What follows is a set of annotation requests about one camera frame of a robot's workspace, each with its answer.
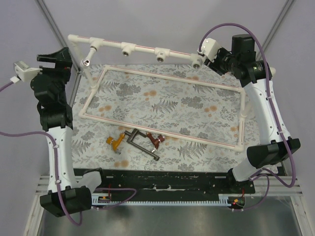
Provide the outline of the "white water faucet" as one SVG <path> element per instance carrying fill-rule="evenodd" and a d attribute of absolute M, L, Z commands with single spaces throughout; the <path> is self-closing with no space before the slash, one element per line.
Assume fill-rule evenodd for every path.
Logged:
<path fill-rule="evenodd" d="M 80 66 L 82 68 L 88 68 L 91 64 L 91 59 L 93 57 L 93 55 L 96 53 L 96 49 L 94 47 L 90 47 L 90 51 L 87 54 L 86 57 L 84 57 L 81 62 L 80 62 Z"/>

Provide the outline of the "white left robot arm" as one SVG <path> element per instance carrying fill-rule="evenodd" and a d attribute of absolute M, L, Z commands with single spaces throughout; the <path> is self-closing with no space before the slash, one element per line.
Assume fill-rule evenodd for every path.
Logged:
<path fill-rule="evenodd" d="M 40 67 L 30 87 L 38 100 L 37 111 L 49 148 L 49 184 L 40 197 L 41 206 L 56 217 L 70 216 L 92 207 L 92 193 L 101 184 L 101 170 L 95 169 L 76 180 L 72 161 L 72 108 L 67 103 L 65 86 L 71 76 L 69 49 L 37 55 L 38 62 L 53 63 Z"/>

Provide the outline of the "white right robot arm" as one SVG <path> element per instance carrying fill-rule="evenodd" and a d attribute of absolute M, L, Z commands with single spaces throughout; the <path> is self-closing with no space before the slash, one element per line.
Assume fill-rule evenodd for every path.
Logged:
<path fill-rule="evenodd" d="M 300 140 L 287 130 L 273 93 L 272 72 L 256 60 L 255 41 L 249 34 L 232 37 L 231 51 L 206 38 L 201 53 L 204 64 L 223 75 L 230 72 L 241 83 L 250 99 L 259 129 L 260 144 L 248 147 L 246 159 L 231 169 L 237 182 L 248 180 L 266 166 L 276 165 L 295 153 Z"/>

